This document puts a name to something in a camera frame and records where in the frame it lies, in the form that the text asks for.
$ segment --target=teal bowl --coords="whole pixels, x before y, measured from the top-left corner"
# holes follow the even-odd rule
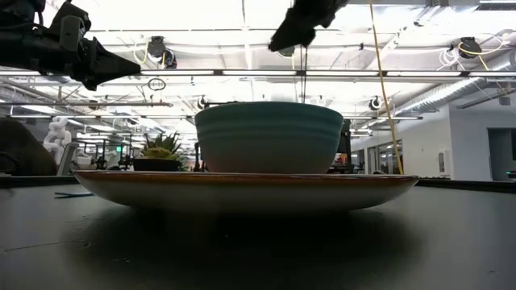
[[[326,173],[342,125],[334,110],[279,101],[231,103],[195,116],[211,172]]]

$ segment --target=doorway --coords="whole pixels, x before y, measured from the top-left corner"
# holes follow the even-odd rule
[[[489,166],[493,181],[510,181],[507,172],[516,170],[516,130],[488,129]]]

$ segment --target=succulent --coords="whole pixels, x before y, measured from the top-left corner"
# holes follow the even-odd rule
[[[163,139],[163,134],[159,134],[154,141],[148,139],[148,135],[145,135],[147,145],[144,148],[144,156],[149,158],[159,158],[167,160],[177,160],[177,150],[181,147],[179,141],[179,134],[170,134],[168,137]]]

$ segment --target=ceiling light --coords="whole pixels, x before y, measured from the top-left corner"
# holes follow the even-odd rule
[[[81,122],[77,122],[77,121],[75,121],[75,120],[68,120],[68,122],[69,122],[69,123],[72,123],[73,125],[84,126],[84,124],[83,124],[83,123],[81,123]]]
[[[31,76],[41,76],[41,74],[39,72],[35,72],[35,71],[13,69],[13,70],[0,71],[0,76],[31,77]]]
[[[371,137],[372,134],[367,134],[367,133],[351,133],[351,136],[352,137]]]
[[[67,119],[71,119],[71,118],[96,118],[93,115],[84,115],[84,116],[81,116],[81,115],[76,115],[76,116],[64,116],[64,115],[61,115],[61,116],[56,116],[56,117],[58,117],[58,118],[67,118]]]
[[[422,120],[422,117],[391,117],[393,120]],[[389,120],[389,117],[378,117],[378,120]]]
[[[343,117],[348,120],[373,120],[373,117],[368,117],[368,116],[343,116]]]
[[[98,139],[81,139],[81,142],[86,142],[86,143],[104,143],[104,140],[98,140]]]
[[[77,133],[77,137],[79,139],[108,139],[109,136],[104,135],[90,135],[90,134],[82,134],[81,132]]]
[[[462,72],[387,72],[387,77],[458,77]]]
[[[104,125],[88,125],[88,126],[94,128],[95,130],[100,130],[100,131],[116,131],[115,128],[111,128],[110,126],[104,126]]]
[[[143,70],[139,73],[141,76],[152,76],[152,77],[162,77],[162,76],[212,76],[214,74],[213,70],[197,70],[197,69],[153,69],[153,70]]]
[[[281,71],[281,70],[224,70],[225,76],[295,76],[296,71]]]
[[[140,118],[136,120],[140,125],[146,126],[147,128],[154,128],[160,126],[160,124],[150,118]]]
[[[58,110],[54,110],[53,108],[51,108],[49,106],[31,106],[31,105],[26,105],[26,106],[22,106],[22,108],[28,109],[28,110],[34,110],[36,112],[45,113],[45,114],[54,114],[54,113],[59,112]]]
[[[515,0],[481,0],[480,4],[516,4]]]
[[[350,131],[351,132],[367,132],[367,133],[371,133],[371,130],[369,130],[369,129],[351,129]]]
[[[50,116],[44,115],[9,115],[11,118],[50,118]]]
[[[319,76],[319,77],[378,77],[378,71],[328,71],[328,70],[316,70],[307,71],[307,76]]]
[[[470,77],[516,77],[516,72],[470,72]]]
[[[101,115],[96,116],[99,118],[141,118],[142,116],[130,116],[130,115]]]

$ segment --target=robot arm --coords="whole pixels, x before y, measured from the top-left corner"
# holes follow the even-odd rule
[[[277,29],[268,48],[277,52],[301,44],[308,47],[315,38],[315,28],[328,28],[335,13],[349,0],[296,0],[287,10],[285,20]]]
[[[42,24],[45,0],[0,0],[0,65],[42,75],[65,74],[87,89],[139,73],[140,66],[88,40],[88,13],[64,2],[49,28]],[[34,23],[38,14],[40,24]]]

